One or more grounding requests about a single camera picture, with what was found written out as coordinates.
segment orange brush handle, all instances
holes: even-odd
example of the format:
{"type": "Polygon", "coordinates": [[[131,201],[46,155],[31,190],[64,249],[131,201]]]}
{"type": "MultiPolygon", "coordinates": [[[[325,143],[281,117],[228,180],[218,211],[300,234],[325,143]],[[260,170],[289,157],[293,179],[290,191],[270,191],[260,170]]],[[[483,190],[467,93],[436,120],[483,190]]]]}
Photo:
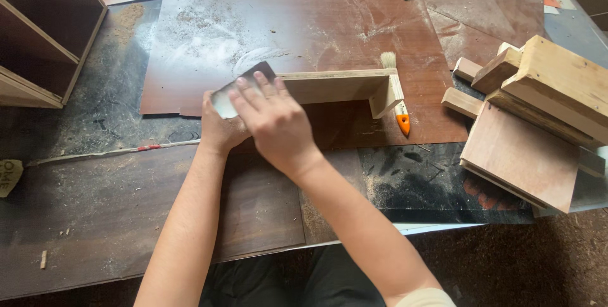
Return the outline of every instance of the orange brush handle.
{"type": "Polygon", "coordinates": [[[410,116],[409,115],[397,115],[397,124],[405,136],[410,133],[410,116]]]}

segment wooden shelf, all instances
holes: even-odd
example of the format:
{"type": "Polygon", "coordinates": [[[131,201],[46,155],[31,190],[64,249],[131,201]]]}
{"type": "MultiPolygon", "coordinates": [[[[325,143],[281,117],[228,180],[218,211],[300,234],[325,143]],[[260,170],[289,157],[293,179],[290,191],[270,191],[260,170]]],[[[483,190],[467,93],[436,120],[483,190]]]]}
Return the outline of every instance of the wooden shelf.
{"type": "Polygon", "coordinates": [[[0,105],[62,108],[107,9],[101,0],[0,0],[0,105]]]}

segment black pants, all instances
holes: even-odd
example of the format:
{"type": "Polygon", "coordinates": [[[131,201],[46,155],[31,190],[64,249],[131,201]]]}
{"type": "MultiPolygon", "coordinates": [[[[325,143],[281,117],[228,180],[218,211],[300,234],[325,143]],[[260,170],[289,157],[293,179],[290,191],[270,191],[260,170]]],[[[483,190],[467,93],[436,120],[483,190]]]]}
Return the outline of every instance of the black pants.
{"type": "Polygon", "coordinates": [[[212,265],[200,306],[384,306],[382,296],[344,246],[314,249],[313,272],[301,294],[288,294],[270,256],[212,265]]]}

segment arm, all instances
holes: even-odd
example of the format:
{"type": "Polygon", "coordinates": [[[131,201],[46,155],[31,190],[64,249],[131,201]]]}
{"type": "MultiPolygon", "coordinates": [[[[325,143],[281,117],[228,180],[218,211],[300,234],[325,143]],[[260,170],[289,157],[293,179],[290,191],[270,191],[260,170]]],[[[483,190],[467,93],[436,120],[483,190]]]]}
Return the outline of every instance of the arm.
{"type": "Polygon", "coordinates": [[[256,72],[264,97],[245,80],[231,101],[259,152],[310,197],[354,262],[394,306],[419,288],[439,288],[420,255],[392,223],[362,197],[323,157],[306,113],[276,78],[274,86],[256,72]]]}
{"type": "Polygon", "coordinates": [[[135,306],[196,306],[218,232],[219,191],[230,149],[249,133],[240,118],[223,120],[206,92],[201,143],[162,228],[135,306]]]}

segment forearm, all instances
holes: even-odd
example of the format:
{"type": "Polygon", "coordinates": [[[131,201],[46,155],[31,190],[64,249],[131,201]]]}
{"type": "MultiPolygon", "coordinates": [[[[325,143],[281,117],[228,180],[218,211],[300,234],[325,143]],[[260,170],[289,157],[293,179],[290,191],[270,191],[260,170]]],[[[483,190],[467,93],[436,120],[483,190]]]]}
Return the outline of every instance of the forearm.
{"type": "Polygon", "coordinates": [[[413,245],[326,160],[293,180],[387,304],[423,286],[441,288],[413,245]]]}
{"type": "Polygon", "coordinates": [[[226,155],[199,147],[156,243],[135,305],[197,305],[218,229],[226,155]]]}

